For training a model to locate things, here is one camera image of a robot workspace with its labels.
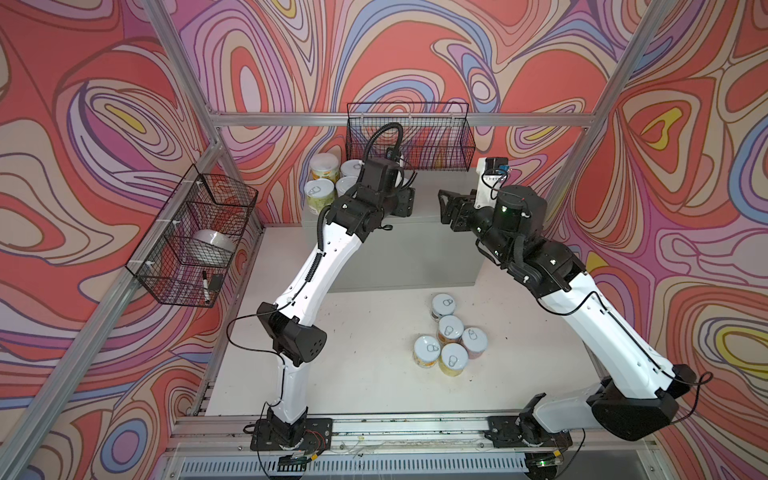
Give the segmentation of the pink label can plain lid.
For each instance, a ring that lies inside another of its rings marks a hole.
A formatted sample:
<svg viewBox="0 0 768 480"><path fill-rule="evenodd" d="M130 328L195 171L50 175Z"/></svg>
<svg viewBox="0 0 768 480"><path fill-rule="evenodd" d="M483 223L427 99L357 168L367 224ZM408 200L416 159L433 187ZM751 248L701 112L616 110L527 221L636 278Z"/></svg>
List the pink label can plain lid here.
<svg viewBox="0 0 768 480"><path fill-rule="evenodd" d="M356 183L357 178L353 176L344 176L340 178L335 184L337 196L341 197L345 195Z"/></svg>

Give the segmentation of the yellow orange label can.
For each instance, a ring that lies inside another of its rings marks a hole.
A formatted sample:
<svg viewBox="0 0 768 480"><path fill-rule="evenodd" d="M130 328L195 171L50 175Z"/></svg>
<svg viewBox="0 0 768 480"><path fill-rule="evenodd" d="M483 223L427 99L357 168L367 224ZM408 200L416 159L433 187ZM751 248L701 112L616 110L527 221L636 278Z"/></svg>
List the yellow orange label can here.
<svg viewBox="0 0 768 480"><path fill-rule="evenodd" d="M340 159L333 153L317 153L309 160L313 180L327 179L336 183L341 177L340 166Z"/></svg>

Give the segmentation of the green label can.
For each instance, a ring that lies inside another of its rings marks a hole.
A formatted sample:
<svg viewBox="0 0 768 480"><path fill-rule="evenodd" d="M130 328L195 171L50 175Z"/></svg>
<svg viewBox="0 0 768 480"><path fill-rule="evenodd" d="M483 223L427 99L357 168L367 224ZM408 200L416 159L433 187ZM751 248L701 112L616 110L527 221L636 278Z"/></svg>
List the green label can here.
<svg viewBox="0 0 768 480"><path fill-rule="evenodd" d="M304 186L304 193L308 208L315 215L319 215L336 199L335 184L327 178L308 181Z"/></svg>

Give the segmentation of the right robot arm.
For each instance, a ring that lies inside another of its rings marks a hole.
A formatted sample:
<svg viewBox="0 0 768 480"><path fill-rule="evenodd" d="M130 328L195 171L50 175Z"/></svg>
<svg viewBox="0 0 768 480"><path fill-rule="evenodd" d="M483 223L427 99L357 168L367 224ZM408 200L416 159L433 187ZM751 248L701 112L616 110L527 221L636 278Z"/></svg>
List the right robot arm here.
<svg viewBox="0 0 768 480"><path fill-rule="evenodd" d="M596 285L565 244L543 234L546 201L531 188L496 193L441 190L440 220L470 231L478 251L525 287L547 313L559 316L597 357L607 374L567 394L539 394L520 416L528 441L544 434L602 428L637 441L679 422L678 400L699 383L686 364L674 364L644 340Z"/></svg>

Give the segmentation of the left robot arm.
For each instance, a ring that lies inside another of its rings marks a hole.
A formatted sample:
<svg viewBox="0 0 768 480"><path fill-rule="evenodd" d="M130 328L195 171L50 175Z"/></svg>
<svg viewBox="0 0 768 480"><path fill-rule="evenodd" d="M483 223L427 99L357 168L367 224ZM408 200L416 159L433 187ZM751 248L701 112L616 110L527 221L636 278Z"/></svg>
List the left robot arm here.
<svg viewBox="0 0 768 480"><path fill-rule="evenodd" d="M395 156L364 160L357 182L321 210L316 245L294 280L274 302L258 307L257 318L283 366L279 400L268 414L278 425L297 428L308 411L309 364L327 342L315 320L330 287L366 239L387 228L385 218L412 211L415 177L405 177L409 168Z"/></svg>

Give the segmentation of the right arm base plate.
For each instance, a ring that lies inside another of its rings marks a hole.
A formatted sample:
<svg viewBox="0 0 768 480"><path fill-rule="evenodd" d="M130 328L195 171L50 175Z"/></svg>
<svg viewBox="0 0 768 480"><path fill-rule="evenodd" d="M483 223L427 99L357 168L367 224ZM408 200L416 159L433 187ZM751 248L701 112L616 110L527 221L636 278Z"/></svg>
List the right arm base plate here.
<svg viewBox="0 0 768 480"><path fill-rule="evenodd" d="M483 432L494 448L550 448L567 450L573 445L568 432L550 433L533 417L489 416Z"/></svg>

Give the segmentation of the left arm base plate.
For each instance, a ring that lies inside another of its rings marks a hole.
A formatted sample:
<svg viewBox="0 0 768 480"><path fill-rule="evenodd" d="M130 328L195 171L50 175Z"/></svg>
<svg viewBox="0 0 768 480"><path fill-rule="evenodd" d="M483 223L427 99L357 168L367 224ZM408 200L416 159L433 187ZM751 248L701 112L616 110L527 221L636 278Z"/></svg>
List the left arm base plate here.
<svg viewBox="0 0 768 480"><path fill-rule="evenodd" d="M250 450L320 454L332 446L332 433L333 419L329 417L299 420L295 424L277 418L260 419L251 432Z"/></svg>

